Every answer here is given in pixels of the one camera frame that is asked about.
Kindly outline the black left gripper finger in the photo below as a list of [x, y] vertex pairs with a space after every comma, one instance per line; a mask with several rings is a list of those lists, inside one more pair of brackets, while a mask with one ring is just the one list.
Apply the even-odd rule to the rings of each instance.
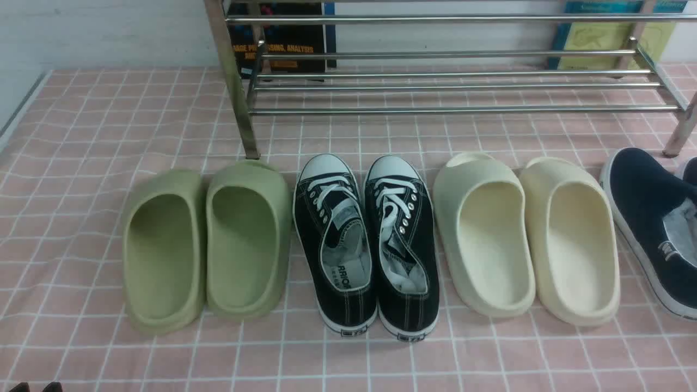
[[60, 382], [50, 382], [45, 385], [42, 392], [63, 392], [63, 386]]
[[30, 392], [30, 387], [27, 382], [21, 382], [9, 389], [8, 392]]

